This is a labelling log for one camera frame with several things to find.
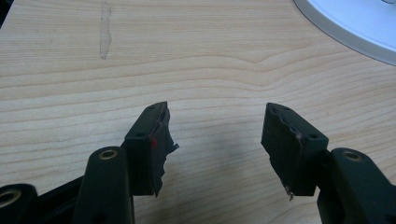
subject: white base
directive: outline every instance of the white base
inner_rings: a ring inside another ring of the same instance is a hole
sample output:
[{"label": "white base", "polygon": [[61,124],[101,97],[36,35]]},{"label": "white base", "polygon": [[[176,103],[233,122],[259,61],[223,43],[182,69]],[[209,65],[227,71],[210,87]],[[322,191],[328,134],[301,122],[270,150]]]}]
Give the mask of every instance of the white base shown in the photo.
[{"label": "white base", "polygon": [[396,4],[381,0],[294,0],[294,3],[327,35],[396,66]]}]

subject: clamp jaw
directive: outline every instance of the clamp jaw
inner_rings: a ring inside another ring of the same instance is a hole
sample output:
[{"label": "clamp jaw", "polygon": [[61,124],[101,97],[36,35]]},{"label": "clamp jaw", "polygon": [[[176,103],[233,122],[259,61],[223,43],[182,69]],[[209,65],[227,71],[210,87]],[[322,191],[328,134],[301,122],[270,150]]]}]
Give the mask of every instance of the clamp jaw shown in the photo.
[{"label": "clamp jaw", "polygon": [[350,148],[327,150],[328,137],[283,105],[267,104],[262,145],[290,195],[313,196],[323,223],[395,223],[396,187]]},{"label": "clamp jaw", "polygon": [[178,148],[166,102],[148,106],[120,147],[93,152],[85,175],[37,196],[28,184],[0,188],[0,223],[134,223],[133,196],[158,196],[166,156]]}]

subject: desk surface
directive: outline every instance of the desk surface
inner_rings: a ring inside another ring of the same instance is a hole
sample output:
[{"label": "desk surface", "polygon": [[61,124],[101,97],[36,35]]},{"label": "desk surface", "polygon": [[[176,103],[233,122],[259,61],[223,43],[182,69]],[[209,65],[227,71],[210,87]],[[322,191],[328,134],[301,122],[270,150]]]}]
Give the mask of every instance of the desk surface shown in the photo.
[{"label": "desk surface", "polygon": [[16,0],[0,31],[1,186],[44,193],[168,101],[180,149],[137,223],[319,223],[260,144],[287,105],[396,184],[396,68],[339,44],[292,1]]}]

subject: screw hole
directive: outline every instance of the screw hole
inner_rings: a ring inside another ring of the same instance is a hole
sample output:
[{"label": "screw hole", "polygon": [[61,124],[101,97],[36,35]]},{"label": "screw hole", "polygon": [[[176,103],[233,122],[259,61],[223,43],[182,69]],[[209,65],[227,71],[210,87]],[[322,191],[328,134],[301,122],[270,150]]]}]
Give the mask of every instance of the screw hole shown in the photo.
[{"label": "screw hole", "polygon": [[107,215],[104,212],[99,212],[91,218],[92,224],[104,223],[108,220]]},{"label": "screw hole", "polygon": [[113,159],[117,156],[117,154],[119,154],[116,150],[114,149],[110,149],[110,150],[106,150],[104,152],[102,152],[101,154],[99,154],[99,159],[101,160],[110,160]]},{"label": "screw hole", "polygon": [[316,134],[313,134],[313,133],[309,134],[308,137],[312,138],[312,139],[317,139],[318,138],[318,136]]},{"label": "screw hole", "polygon": [[350,159],[352,161],[361,161],[361,156],[354,153],[354,152],[350,152],[350,151],[344,151],[343,155],[347,158]]},{"label": "screw hole", "polygon": [[21,197],[21,191],[18,189],[9,189],[0,194],[0,208],[15,203]]}]

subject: scratch mark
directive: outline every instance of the scratch mark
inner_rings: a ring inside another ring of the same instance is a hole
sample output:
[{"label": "scratch mark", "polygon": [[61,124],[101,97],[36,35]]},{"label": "scratch mark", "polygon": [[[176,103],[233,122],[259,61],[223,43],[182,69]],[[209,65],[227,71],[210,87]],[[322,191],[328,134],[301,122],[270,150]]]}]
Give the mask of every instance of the scratch mark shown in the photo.
[{"label": "scratch mark", "polygon": [[105,60],[108,50],[110,49],[111,33],[110,33],[110,16],[111,7],[107,0],[102,0],[102,18],[100,29],[100,57]]}]

